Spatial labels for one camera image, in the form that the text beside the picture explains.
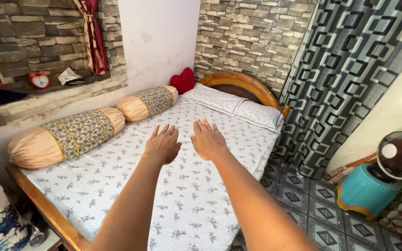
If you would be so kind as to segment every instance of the hand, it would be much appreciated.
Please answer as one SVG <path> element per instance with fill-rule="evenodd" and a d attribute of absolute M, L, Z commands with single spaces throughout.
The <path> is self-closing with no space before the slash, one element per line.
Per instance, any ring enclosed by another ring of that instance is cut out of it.
<path fill-rule="evenodd" d="M 226 140 L 218 130 L 217 125 L 212 123 L 213 128 L 207 122 L 206 118 L 202 118 L 202 123 L 199 118 L 193 123 L 195 135 L 190 135 L 195 151 L 204 160 L 212 160 L 212 157 L 229 152 L 227 149 Z"/>
<path fill-rule="evenodd" d="M 150 139 L 145 143 L 145 151 L 142 156 L 159 159 L 162 165 L 170 164 L 181 149 L 182 142 L 178 140 L 178 129 L 167 123 L 158 134 L 159 124 L 153 130 Z"/>

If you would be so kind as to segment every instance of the bolster pillow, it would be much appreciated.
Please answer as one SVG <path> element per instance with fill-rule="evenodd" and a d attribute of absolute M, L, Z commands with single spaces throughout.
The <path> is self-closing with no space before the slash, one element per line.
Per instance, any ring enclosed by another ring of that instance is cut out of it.
<path fill-rule="evenodd" d="M 85 153 L 118 133 L 125 118 L 115 108 L 99 108 L 37 126 L 8 145 L 11 162 L 42 168 Z"/>
<path fill-rule="evenodd" d="M 163 85 L 128 95 L 117 103 L 116 108 L 126 121 L 133 122 L 167 110 L 177 99 L 176 88 Z"/>

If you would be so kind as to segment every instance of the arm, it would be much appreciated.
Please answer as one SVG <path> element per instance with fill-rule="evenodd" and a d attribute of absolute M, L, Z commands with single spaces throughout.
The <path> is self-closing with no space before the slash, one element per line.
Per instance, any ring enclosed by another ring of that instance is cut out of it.
<path fill-rule="evenodd" d="M 181 148 L 178 129 L 159 125 L 145 144 L 145 151 L 133 174 L 106 215 L 92 243 L 93 250 L 147 251 L 154 193 L 162 165 L 171 163 Z"/>
<path fill-rule="evenodd" d="M 317 250 L 302 229 L 231 154 L 215 123 L 212 128 L 205 118 L 203 122 L 197 119 L 193 123 L 195 135 L 190 138 L 200 157 L 212 160 L 217 167 L 248 249 Z"/>

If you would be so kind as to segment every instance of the wooden bed frame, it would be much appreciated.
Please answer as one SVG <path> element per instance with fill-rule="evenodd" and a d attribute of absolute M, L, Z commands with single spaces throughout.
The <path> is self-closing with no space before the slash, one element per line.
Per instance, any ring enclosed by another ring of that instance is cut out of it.
<path fill-rule="evenodd" d="M 200 80 L 200 83 L 222 92 L 247 98 L 265 106 L 272 106 L 281 111 L 285 118 L 288 115 L 289 106 L 285 106 L 284 109 L 281 110 L 276 98 L 271 92 L 262 83 L 245 74 L 237 72 L 218 72 L 203 78 Z M 21 172 L 18 166 L 10 164 L 6 167 L 6 170 L 35 204 L 68 250 L 84 251 L 90 249 L 90 244 L 87 240 L 64 218 L 53 204 L 44 197 L 40 190 L 38 190 Z"/>

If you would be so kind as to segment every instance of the white wall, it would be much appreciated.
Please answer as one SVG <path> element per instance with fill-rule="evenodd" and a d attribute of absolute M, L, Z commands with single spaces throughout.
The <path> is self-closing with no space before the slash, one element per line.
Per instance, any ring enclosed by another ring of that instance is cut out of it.
<path fill-rule="evenodd" d="M 3 182 L 16 190 L 4 169 L 9 164 L 7 145 L 16 134 L 80 112 L 114 107 L 128 94 L 168 85 L 172 75 L 180 74 L 185 67 L 193 68 L 199 8 L 200 0 L 119 1 L 128 87 L 0 127 L 0 178 Z"/>
<path fill-rule="evenodd" d="M 331 159 L 327 172 L 376 152 L 387 134 L 402 131 L 402 73 Z"/>
<path fill-rule="evenodd" d="M 146 89 L 193 69 L 200 0 L 120 0 L 129 83 Z"/>

